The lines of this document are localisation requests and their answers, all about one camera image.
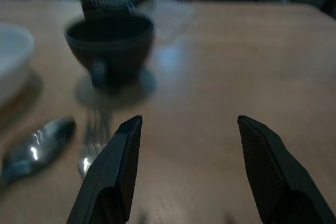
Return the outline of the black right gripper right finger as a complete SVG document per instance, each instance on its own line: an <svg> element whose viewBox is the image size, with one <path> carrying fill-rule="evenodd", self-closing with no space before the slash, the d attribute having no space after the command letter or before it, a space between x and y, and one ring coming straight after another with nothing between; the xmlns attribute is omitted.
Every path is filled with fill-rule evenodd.
<svg viewBox="0 0 336 224"><path fill-rule="evenodd" d="M265 124L237 118L247 178L263 224L336 224L307 170Z"/></svg>

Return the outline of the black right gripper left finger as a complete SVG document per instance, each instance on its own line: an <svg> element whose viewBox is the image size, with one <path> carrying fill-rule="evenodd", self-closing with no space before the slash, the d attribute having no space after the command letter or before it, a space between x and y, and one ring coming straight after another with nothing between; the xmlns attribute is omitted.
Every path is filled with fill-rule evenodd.
<svg viewBox="0 0 336 224"><path fill-rule="evenodd" d="M130 218L142 116L123 122L91 164L66 224L126 224Z"/></svg>

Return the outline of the silver metal fork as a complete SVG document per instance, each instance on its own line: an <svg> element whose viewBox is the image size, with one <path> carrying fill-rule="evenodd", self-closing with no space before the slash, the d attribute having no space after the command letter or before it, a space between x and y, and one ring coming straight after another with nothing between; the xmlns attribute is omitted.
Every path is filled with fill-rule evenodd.
<svg viewBox="0 0 336 224"><path fill-rule="evenodd" d="M77 169L84 180L91 164L110 141L110 118L100 110L89 110Z"/></svg>

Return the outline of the silver metal spoon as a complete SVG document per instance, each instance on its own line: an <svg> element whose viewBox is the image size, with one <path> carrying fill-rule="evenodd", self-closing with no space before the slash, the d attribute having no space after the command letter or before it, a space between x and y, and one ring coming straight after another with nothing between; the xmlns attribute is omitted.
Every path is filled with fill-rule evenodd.
<svg viewBox="0 0 336 224"><path fill-rule="evenodd" d="M12 145L2 157L0 186L6 187L50 165L70 142L75 129L75 119L62 116Z"/></svg>

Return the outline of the grey round saucer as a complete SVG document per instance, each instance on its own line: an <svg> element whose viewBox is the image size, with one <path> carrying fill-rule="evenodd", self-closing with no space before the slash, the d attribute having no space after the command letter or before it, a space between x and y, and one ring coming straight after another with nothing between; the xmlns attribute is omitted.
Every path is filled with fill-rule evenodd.
<svg viewBox="0 0 336 224"><path fill-rule="evenodd" d="M148 69L140 71L138 77L120 88L96 89L88 75L76 84L74 95L77 101L94 110L118 110L135 106L148 99L156 90L156 79Z"/></svg>

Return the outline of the dark grey ceramic cup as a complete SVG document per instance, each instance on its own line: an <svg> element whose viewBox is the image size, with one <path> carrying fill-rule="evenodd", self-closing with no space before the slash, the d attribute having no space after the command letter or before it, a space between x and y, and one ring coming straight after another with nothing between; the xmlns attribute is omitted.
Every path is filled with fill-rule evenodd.
<svg viewBox="0 0 336 224"><path fill-rule="evenodd" d="M141 14L99 15L70 24L65 39L95 88L118 88L142 70L153 44L154 23Z"/></svg>

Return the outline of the white ceramic bowl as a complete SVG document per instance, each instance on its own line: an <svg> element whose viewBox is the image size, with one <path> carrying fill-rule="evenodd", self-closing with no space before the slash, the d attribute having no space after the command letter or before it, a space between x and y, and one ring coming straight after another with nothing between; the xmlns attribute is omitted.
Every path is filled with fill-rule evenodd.
<svg viewBox="0 0 336 224"><path fill-rule="evenodd" d="M34 45L33 35L25 27L0 23L0 108L26 84Z"/></svg>

